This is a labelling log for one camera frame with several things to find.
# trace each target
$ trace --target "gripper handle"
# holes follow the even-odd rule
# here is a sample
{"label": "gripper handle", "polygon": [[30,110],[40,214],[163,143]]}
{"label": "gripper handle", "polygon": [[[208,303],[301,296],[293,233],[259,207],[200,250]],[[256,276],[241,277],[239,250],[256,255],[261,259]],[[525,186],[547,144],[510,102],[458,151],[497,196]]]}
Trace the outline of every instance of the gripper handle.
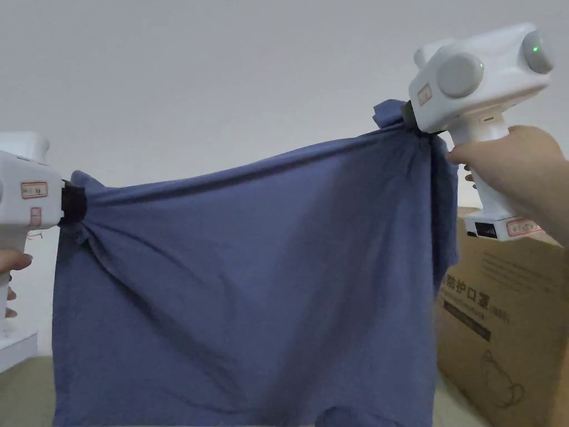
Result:
{"label": "gripper handle", "polygon": [[[476,144],[482,141],[494,141],[509,134],[501,113],[464,119],[450,126],[448,131],[455,146],[465,143]],[[482,202],[484,217],[501,220],[515,216],[506,197],[480,179],[475,170],[471,170],[471,172]]]}
{"label": "gripper handle", "polygon": [[[24,251],[28,231],[25,228],[2,229],[0,227],[0,249],[17,249]],[[6,328],[5,313],[8,300],[8,283],[10,273],[0,274],[0,332],[4,334]]]}

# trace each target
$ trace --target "label sticker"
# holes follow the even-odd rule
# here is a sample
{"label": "label sticker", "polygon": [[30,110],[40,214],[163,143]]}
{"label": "label sticker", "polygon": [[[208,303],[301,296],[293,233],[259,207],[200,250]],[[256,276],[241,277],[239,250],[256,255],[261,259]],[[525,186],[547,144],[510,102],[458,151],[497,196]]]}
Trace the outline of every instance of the label sticker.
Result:
{"label": "label sticker", "polygon": [[510,237],[518,237],[540,231],[541,227],[530,219],[517,219],[507,224]]}
{"label": "label sticker", "polygon": [[419,91],[419,93],[417,93],[417,99],[419,100],[419,105],[424,105],[427,103],[427,101],[429,99],[432,98],[432,91],[431,91],[431,85],[429,83],[427,83],[423,89],[421,89]]}
{"label": "label sticker", "polygon": [[40,227],[42,225],[42,208],[30,209],[30,225]]}
{"label": "label sticker", "polygon": [[23,199],[39,199],[47,197],[47,182],[23,182],[22,198]]}

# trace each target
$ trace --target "black clamp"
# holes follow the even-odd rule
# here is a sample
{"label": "black clamp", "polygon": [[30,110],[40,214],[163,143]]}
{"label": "black clamp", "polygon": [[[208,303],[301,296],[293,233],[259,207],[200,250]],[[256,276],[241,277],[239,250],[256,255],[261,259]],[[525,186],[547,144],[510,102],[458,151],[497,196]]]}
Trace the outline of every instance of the black clamp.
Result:
{"label": "black clamp", "polygon": [[61,189],[61,210],[63,217],[58,225],[78,223],[87,214],[87,196],[85,188],[74,186],[71,182],[63,180],[65,187]]}

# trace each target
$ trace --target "human hand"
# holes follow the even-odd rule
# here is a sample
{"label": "human hand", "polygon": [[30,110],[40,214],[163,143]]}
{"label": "human hand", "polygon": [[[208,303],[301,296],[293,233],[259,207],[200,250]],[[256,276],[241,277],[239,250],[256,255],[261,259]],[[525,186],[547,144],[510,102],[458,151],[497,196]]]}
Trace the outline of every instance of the human hand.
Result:
{"label": "human hand", "polygon": [[[32,263],[32,256],[16,251],[15,249],[5,249],[0,251],[0,274],[9,273],[12,270],[23,270]],[[16,292],[8,287],[8,301],[16,299]],[[18,313],[14,310],[6,309],[6,317],[16,317]]]}
{"label": "human hand", "polygon": [[515,203],[526,202],[551,166],[564,162],[557,141],[539,128],[513,126],[510,134],[495,141],[463,144],[448,155],[452,163],[463,163],[496,191]]}

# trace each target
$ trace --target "cardboard box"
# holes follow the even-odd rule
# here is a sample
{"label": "cardboard box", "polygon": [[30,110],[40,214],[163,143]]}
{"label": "cardboard box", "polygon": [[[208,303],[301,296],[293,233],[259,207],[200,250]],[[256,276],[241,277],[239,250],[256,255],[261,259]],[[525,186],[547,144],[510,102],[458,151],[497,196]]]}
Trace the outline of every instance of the cardboard box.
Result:
{"label": "cardboard box", "polygon": [[[468,210],[460,209],[460,214]],[[569,426],[569,251],[469,237],[437,300],[439,368],[495,427]]]}

